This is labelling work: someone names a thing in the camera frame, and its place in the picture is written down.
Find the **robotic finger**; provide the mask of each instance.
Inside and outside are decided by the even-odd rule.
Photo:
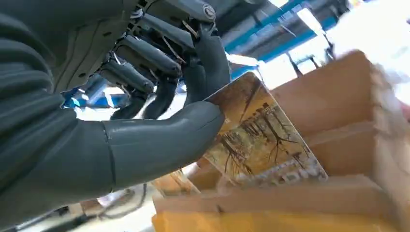
[[[154,91],[154,83],[140,74],[131,64],[120,63],[115,54],[109,57],[99,70],[101,76],[121,86],[128,94],[127,105],[111,116],[112,120],[132,119],[142,109],[148,96]]]
[[[143,60],[144,65],[154,71],[159,70],[173,77],[181,76],[181,66],[177,62],[150,43],[134,36],[125,36],[117,43],[114,51],[135,67]]]
[[[139,20],[139,24],[145,24],[152,27],[166,38],[181,46],[184,50],[191,52],[195,51],[191,35],[180,28],[174,27],[173,25],[149,14],[144,14]]]
[[[155,99],[144,110],[143,118],[157,119],[168,110],[175,96],[178,81],[164,78],[158,82]]]
[[[157,25],[160,24],[159,19],[153,19],[149,14],[152,12],[154,17],[161,18],[161,15],[155,14],[161,4],[171,8],[170,11],[178,13],[173,18],[172,26],[180,27],[191,35],[194,50],[185,49],[183,56],[185,63],[182,64],[183,78],[188,90],[185,105],[193,101],[201,101],[230,83],[231,80],[228,60],[214,22],[215,10],[201,0],[151,0],[144,7],[145,15],[147,15],[145,21],[148,21],[149,25],[152,25],[153,21]],[[177,31],[176,29],[171,30],[168,26],[156,26],[155,29],[164,35],[169,35],[169,31]],[[176,44],[181,44],[181,39],[176,40],[175,36],[176,33],[169,38]]]

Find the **gray robotic forearm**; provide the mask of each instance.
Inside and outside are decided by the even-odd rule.
[[[21,7],[22,2],[30,6]],[[0,231],[172,172],[196,161],[213,142],[224,116],[204,101],[158,121],[85,122],[73,110],[60,108],[63,98],[55,92],[78,85],[70,77],[97,69],[92,64],[101,63],[110,47],[93,49],[92,42],[101,35],[107,40],[101,39],[104,47],[119,37],[109,38],[116,32],[107,33],[104,23],[127,25],[123,17],[128,14],[128,19],[130,12],[124,9],[130,2],[2,3]],[[93,32],[82,31],[93,25]],[[88,49],[77,48],[81,38],[90,40]]]

